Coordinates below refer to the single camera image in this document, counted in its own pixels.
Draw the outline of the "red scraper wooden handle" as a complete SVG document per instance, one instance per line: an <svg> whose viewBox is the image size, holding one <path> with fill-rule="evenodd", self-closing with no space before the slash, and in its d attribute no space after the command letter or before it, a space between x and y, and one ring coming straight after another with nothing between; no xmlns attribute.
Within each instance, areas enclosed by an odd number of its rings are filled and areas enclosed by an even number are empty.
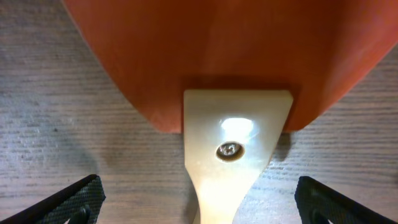
<svg viewBox="0 0 398 224"><path fill-rule="evenodd" d="M195 223L231 223L282 133L317 119L397 43L396 0L66 0L159 131L183 135Z"/></svg>

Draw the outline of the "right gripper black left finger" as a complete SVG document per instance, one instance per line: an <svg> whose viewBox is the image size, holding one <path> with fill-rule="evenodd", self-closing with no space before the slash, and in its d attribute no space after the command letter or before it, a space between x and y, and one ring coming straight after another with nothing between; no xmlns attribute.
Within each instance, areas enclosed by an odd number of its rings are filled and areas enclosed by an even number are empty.
<svg viewBox="0 0 398 224"><path fill-rule="evenodd" d="M105 199L100 176L90 174L1 223L96 223Z"/></svg>

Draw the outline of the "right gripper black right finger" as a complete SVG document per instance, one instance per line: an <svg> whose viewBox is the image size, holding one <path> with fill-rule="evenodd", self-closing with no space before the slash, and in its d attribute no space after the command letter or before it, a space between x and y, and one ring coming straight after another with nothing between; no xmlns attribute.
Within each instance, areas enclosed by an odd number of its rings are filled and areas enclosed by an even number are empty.
<svg viewBox="0 0 398 224"><path fill-rule="evenodd" d="M302 224L397 224L309 176L299 178L294 197Z"/></svg>

